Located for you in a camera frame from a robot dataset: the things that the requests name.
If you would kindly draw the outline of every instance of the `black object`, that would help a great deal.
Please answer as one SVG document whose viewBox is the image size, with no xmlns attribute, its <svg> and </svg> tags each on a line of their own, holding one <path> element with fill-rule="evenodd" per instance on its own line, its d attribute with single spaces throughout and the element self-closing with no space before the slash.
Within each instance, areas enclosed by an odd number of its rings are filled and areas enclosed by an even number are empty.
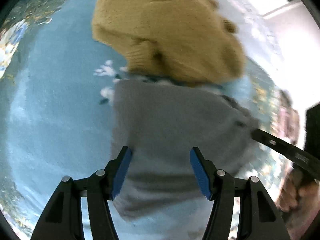
<svg viewBox="0 0 320 240">
<path fill-rule="evenodd" d="M 192 155 L 200 165 L 192 163 Z M 193 147 L 190 160 L 201 191 L 208 192 L 209 186 L 211 196 L 206 196 L 210 201 L 215 200 L 203 240 L 228 239 L 235 196 L 241 197 L 238 240 L 290 239 L 276 205 L 257 177 L 238 179 L 217 170 L 211 161 L 204 159 L 198 147 Z"/>
<path fill-rule="evenodd" d="M 11 226 L 0 211 L 0 239 L 1 240 L 20 240 L 12 230 Z"/>
<path fill-rule="evenodd" d="M 284 157 L 294 162 L 295 165 L 298 165 L 303 170 L 307 171 L 314 179 L 320 180 L 320 160 L 317 158 L 317 155 L 314 156 L 259 129 L 253 131 L 251 135 L 252 139 L 255 141 L 282 154 Z"/>
<path fill-rule="evenodd" d="M 31 240 L 84 240 L 81 196 L 87 196 L 89 219 L 94 240 L 118 240 L 108 200 L 120 192 L 131 160 L 131 151 L 123 147 L 117 159 L 89 178 L 62 181 L 44 208 Z"/>
<path fill-rule="evenodd" d="M 203 171 L 199 175 L 195 169 L 201 181 L 199 185 L 209 188 L 211 194 L 207 198 L 215 200 L 203 240 L 228 239 L 235 196 L 241 197 L 238 240 L 290 239 L 275 204 L 257 177 L 233 178 L 205 160 L 197 147 L 191 152 L 199 161 L 197 168 Z M 120 192 L 130 159 L 131 151 L 123 147 L 116 160 L 89 178 L 73 181 L 63 177 L 44 208 L 31 240 L 84 240 L 80 197 L 85 192 L 93 240 L 118 240 L 108 200 Z"/>
<path fill-rule="evenodd" d="M 314 157 L 320 159 L 320 104 L 307 110 L 306 141 L 304 149 Z M 304 172 L 304 180 L 301 184 L 307 184 L 312 180 L 309 173 Z M 301 240 L 318 240 L 320 236 L 320 211 L 305 232 Z"/>
</svg>

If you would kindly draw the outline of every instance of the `fabric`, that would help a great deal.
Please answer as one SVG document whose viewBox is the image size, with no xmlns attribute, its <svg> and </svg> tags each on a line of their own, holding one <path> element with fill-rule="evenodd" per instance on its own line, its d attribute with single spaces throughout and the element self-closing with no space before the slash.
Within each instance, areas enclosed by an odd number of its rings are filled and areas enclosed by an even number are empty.
<svg viewBox="0 0 320 240">
<path fill-rule="evenodd" d="M 93 38 L 127 59 L 130 72 L 188 83 L 222 83 L 243 75 L 236 25 L 214 0 L 98 0 Z"/>
<path fill-rule="evenodd" d="M 299 139 L 300 132 L 300 118 L 297 110 L 290 109 L 290 122 L 289 122 L 289 138 L 290 143 L 296 145 Z"/>
<path fill-rule="evenodd" d="M 281 106 L 279 110 L 279 132 L 278 132 L 278 137 L 283 139 L 288 137 L 288 127 L 290 123 L 290 108 L 287 109 L 283 106 Z"/>
<path fill-rule="evenodd" d="M 238 104 L 188 87 L 119 81 L 114 96 L 111 156 L 123 146 L 132 161 L 113 201 L 125 219 L 136 219 L 164 205 L 201 197 L 189 162 L 198 146 L 204 157 L 232 175 L 247 163 L 258 122 Z"/>
</svg>

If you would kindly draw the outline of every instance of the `person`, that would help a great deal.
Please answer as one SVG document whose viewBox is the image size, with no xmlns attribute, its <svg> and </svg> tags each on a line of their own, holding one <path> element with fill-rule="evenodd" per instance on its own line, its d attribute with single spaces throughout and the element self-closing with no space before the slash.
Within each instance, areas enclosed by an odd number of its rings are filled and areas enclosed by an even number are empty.
<svg viewBox="0 0 320 240">
<path fill-rule="evenodd" d="M 286 226 L 291 239 L 301 239 L 320 210 L 319 182 L 313 180 L 299 188 L 295 186 L 292 170 L 285 178 L 276 204 L 283 212 L 290 212 Z"/>
</svg>

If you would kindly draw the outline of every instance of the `folded sweater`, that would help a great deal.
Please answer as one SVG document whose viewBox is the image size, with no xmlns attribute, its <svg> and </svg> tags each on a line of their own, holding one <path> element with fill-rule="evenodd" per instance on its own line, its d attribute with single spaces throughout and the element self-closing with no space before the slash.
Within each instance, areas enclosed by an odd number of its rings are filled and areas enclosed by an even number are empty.
<svg viewBox="0 0 320 240">
<path fill-rule="evenodd" d="M 92 20 L 93 38 L 123 54 L 130 72 L 191 83 L 242 76 L 235 32 L 214 0 L 98 0 Z"/>
</svg>

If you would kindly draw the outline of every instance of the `human hand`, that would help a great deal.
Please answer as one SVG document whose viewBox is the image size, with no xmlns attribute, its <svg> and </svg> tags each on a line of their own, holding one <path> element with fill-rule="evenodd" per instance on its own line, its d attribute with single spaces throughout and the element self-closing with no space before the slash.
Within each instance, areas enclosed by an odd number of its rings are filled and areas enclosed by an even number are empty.
<svg viewBox="0 0 320 240">
<path fill-rule="evenodd" d="M 308 227 L 311 223 L 310 217 L 313 216 L 313 211 L 317 213 L 320 203 L 318 183 L 313 180 L 297 189 L 295 176 L 295 170 L 286 176 L 278 199 L 278 206 L 283 212 L 291 211 L 286 222 L 288 229 Z"/>
</svg>

